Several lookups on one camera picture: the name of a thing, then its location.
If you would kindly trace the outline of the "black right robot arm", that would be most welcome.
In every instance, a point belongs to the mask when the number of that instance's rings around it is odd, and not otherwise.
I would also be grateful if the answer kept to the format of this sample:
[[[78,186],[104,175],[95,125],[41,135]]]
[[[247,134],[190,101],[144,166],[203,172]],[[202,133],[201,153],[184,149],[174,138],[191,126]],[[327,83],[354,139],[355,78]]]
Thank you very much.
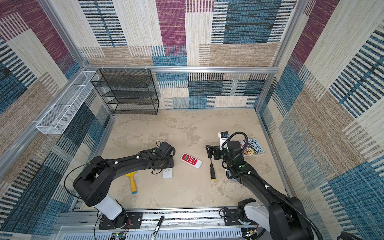
[[[237,180],[261,201],[240,201],[237,207],[239,222],[255,222],[271,234],[274,240],[321,240],[323,237],[315,224],[307,217],[303,204],[296,197],[289,198],[265,181],[244,160],[241,144],[236,141],[219,146],[206,146],[210,159],[223,160],[227,164],[227,178]]]

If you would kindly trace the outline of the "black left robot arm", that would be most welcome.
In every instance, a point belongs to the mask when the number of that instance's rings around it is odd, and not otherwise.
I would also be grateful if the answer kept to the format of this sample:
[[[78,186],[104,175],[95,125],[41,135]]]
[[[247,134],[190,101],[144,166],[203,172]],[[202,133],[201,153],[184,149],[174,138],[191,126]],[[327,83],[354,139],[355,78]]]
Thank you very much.
[[[88,207],[94,207],[107,219],[114,221],[123,216],[123,207],[109,195],[112,182],[122,176],[141,170],[162,171],[174,167],[176,150],[167,142],[136,155],[104,159],[93,158],[73,182],[73,187]]]

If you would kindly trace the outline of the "black yellow screwdriver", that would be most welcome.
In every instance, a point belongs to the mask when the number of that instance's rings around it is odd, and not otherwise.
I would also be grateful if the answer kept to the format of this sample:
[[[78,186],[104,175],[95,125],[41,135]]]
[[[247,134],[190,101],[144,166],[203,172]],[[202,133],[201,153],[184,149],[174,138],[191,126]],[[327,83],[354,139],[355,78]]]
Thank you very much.
[[[213,162],[212,162],[212,157],[209,157],[209,159],[210,159],[211,180],[215,180],[216,179],[216,174],[215,174],[215,169],[214,169],[214,165],[213,165]]]

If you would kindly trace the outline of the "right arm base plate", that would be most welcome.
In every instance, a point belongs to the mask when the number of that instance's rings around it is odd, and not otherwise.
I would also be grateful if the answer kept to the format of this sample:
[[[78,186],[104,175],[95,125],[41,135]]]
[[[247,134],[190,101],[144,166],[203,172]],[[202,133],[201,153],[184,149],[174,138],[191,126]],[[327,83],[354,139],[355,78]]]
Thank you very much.
[[[219,215],[224,219],[225,226],[257,225],[254,221],[242,220],[237,209],[222,208],[219,210]]]

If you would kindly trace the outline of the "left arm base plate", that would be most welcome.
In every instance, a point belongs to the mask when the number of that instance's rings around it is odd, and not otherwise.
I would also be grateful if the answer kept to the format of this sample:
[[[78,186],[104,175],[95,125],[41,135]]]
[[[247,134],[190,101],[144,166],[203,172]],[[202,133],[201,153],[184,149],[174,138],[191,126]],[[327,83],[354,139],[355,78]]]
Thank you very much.
[[[99,230],[139,229],[142,224],[143,212],[122,212],[116,219],[110,220],[104,214],[101,217]]]

